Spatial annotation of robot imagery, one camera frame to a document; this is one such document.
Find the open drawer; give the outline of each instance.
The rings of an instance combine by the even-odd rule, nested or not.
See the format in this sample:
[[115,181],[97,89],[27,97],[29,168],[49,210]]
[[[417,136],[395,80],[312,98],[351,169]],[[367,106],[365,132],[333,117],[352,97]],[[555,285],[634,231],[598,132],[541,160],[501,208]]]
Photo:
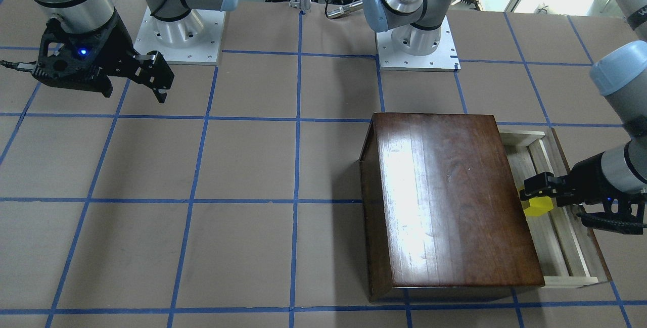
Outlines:
[[[500,133],[517,188],[537,173],[559,176],[570,171],[554,129]],[[593,231],[576,217],[580,209],[556,206],[540,217],[527,217],[547,288],[577,288],[612,279]]]

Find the metal mounting plate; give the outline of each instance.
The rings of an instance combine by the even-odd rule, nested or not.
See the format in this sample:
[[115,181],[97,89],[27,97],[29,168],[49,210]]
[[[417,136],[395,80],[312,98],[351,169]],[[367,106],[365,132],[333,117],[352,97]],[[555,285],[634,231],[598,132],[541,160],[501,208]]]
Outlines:
[[142,25],[134,41],[134,49],[139,54],[157,50],[163,54],[169,64],[218,65],[222,31],[224,30],[225,12],[197,10],[204,21],[204,33],[195,45],[187,48],[171,48],[157,40],[151,10],[146,8]]
[[393,44],[390,29],[386,32],[375,33],[377,49],[382,70],[422,70],[427,72],[453,72],[460,70],[460,61],[453,43],[447,17],[443,20],[443,32],[438,49],[427,56],[412,56]]

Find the wooden lid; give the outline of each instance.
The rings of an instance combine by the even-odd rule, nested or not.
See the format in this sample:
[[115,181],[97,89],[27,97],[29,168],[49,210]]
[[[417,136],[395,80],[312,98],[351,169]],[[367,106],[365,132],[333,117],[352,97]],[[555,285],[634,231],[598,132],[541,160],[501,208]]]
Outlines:
[[374,114],[393,286],[541,286],[493,116]]

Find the wooden box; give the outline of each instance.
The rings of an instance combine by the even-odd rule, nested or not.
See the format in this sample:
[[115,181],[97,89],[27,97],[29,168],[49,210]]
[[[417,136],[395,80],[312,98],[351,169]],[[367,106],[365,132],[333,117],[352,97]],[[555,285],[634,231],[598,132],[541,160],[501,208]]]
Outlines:
[[555,208],[525,219],[515,186],[568,173],[554,132],[492,116],[375,114],[360,158],[370,299],[494,300],[610,280],[591,230]]
[[374,114],[360,157],[370,299],[495,300],[544,285],[492,116]]
[[[500,134],[518,188],[537,173],[569,173],[554,129],[502,130]],[[580,288],[612,280],[595,234],[576,216],[580,210],[576,205],[555,207],[545,215],[527,217],[545,289]]]

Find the yellow block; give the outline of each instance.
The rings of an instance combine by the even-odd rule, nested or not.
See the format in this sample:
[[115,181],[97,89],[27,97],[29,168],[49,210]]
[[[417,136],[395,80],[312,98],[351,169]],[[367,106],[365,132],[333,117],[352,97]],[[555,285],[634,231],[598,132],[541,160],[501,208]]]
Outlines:
[[537,197],[529,201],[522,201],[522,207],[524,207],[526,217],[539,217],[550,212],[554,208],[554,205],[550,197]]

